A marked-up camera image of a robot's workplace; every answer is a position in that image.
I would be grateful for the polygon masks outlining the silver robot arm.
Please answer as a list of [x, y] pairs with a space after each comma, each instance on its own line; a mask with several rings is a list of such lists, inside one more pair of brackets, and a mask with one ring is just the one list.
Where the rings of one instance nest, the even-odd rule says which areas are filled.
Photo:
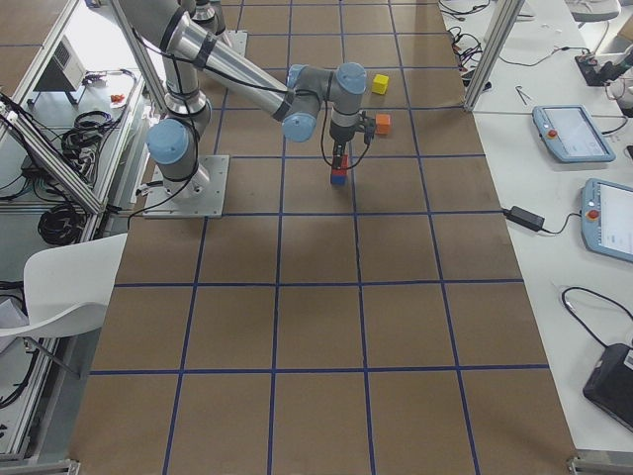
[[226, 30], [220, 0], [196, 0], [193, 20], [214, 35], [220, 35]]
[[227, 89], [246, 98], [281, 124], [284, 138], [308, 141], [320, 110], [331, 113], [331, 158], [325, 162], [342, 173], [351, 167], [344, 157], [358, 134], [366, 147], [375, 136], [376, 121], [361, 108], [367, 72], [356, 62], [336, 69], [294, 64], [281, 83], [261, 67], [224, 44], [220, 36], [198, 25], [176, 1], [123, 1], [123, 13], [143, 45], [156, 48], [179, 75], [181, 66], [200, 70]]

